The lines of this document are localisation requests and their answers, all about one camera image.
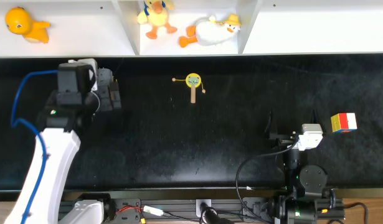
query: wooden floor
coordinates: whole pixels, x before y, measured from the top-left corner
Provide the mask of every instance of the wooden floor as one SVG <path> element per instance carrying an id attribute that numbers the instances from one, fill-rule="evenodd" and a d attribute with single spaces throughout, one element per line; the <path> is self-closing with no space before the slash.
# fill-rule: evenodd
<path id="1" fill-rule="evenodd" d="M 370 224 L 383 224 L 383 198 L 345 198 L 344 204 L 348 205 L 355 202 L 362 202 L 368 208 L 368 222 Z M 0 202 L 0 224 L 9 215 L 14 206 L 14 202 Z M 364 209 L 361 206 L 347 209 L 346 219 L 342 220 L 345 224 L 366 224 L 364 223 Z M 171 223 L 191 223 L 191 222 L 171 222 Z M 327 224 L 328 220 L 320 220 L 318 224 Z"/>

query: blue cable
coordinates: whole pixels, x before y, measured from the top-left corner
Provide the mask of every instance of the blue cable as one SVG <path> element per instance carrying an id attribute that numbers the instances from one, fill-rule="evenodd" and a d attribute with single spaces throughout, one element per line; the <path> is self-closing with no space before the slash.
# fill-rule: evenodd
<path id="1" fill-rule="evenodd" d="M 25 208 L 24 214 L 22 214 L 21 224 L 25 224 L 25 222 L 27 220 L 27 217 L 29 215 L 29 210 L 31 209 L 31 205 L 32 205 L 32 202 L 34 201 L 35 194 L 36 194 L 37 189 L 39 188 L 40 182 L 42 180 L 44 169 L 46 167 L 47 151 L 46 151 L 45 142 L 44 142 L 42 136 L 40 135 L 39 130 L 34 125 L 32 125 L 30 122 L 28 122 L 27 120 L 22 119 L 22 118 L 17 118 L 17 119 L 15 118 L 16 117 L 16 111 L 17 111 L 17 105 L 18 105 L 18 99 L 19 99 L 19 96 L 21 94 L 21 91 L 22 91 L 25 83 L 28 81 L 28 79 L 30 77 L 38 76 L 38 75 L 51 75 L 51 74 L 55 74 L 55 73 L 57 73 L 57 70 L 49 70 L 49 71 L 43 71 L 43 72 L 31 72 L 31 73 L 28 73 L 28 75 L 25 76 L 25 78 L 22 80 L 21 84 L 19 85 L 16 97 L 14 99 L 14 104 L 12 105 L 11 127 L 15 128 L 17 126 L 17 124 L 21 123 L 25 127 L 29 128 L 37 136 L 37 138 L 39 139 L 40 143 L 42 144 L 42 150 L 43 150 L 42 166 L 40 167 L 40 172 L 39 172 L 39 176 L 37 177 L 37 180 L 36 180 L 36 183 L 35 183 L 35 187 L 34 187 L 32 193 L 31 193 L 31 196 L 29 197 L 27 207 Z"/>

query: rubik's cube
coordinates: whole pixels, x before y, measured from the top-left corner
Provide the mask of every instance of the rubik's cube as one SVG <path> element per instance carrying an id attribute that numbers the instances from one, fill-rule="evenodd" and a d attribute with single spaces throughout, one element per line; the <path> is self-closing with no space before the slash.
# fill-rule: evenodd
<path id="1" fill-rule="evenodd" d="M 339 113 L 331 117 L 333 133 L 348 133 L 357 129 L 354 113 Z"/>

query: robotic arm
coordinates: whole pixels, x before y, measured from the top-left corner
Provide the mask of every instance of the robotic arm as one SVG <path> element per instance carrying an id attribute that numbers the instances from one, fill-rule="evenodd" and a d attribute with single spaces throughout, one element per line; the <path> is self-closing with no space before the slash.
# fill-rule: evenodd
<path id="1" fill-rule="evenodd" d="M 109 91 L 110 86 L 116 84 L 109 76 L 111 73 L 106 75 L 106 72 L 107 69 L 104 68 L 102 71 L 97 70 L 94 59 L 70 61 L 70 63 L 59 65 L 58 90 L 52 92 L 37 119 L 38 129 L 41 130 L 40 135 L 45 142 L 47 161 L 25 223 L 58 223 L 59 205 L 65 180 L 72 160 L 80 147 L 78 134 L 82 134 L 89 127 L 93 115 L 103 106 L 102 109 L 108 108 L 108 110 L 115 107 L 112 100 L 108 100 L 108 105 L 102 105 L 103 100 L 107 99 L 99 97 L 98 77 L 102 78 L 100 80 L 102 83 L 108 83 L 106 86 L 101 86 L 101 89 L 105 91 Z M 21 222 L 37 182 L 42 160 L 41 142 L 36 138 L 31 167 L 16 206 L 6 219 L 6 224 Z M 82 200 L 75 204 L 75 208 L 60 223 L 101 224 L 106 216 L 104 202 Z"/>

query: black tabletop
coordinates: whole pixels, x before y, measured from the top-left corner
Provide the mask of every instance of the black tabletop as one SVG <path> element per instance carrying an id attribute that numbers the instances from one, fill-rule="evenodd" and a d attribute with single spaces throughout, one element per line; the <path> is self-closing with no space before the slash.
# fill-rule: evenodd
<path id="1" fill-rule="evenodd" d="M 22 187 L 34 151 L 26 128 L 10 127 L 12 101 L 26 73 L 56 69 L 65 58 L 0 59 L 0 190 Z M 246 158 L 271 152 L 263 137 L 273 111 L 280 133 L 299 131 L 315 110 L 326 135 L 309 150 L 333 187 L 383 187 L 383 54 L 196 58 L 98 58 L 118 79 L 123 110 L 98 114 L 81 136 L 65 188 L 234 187 Z M 198 73 L 206 89 L 172 82 Z M 35 122 L 55 89 L 33 78 L 18 116 Z M 355 113 L 358 130 L 332 134 L 330 117 Z M 275 157 L 241 172 L 242 186 L 280 188 Z"/>

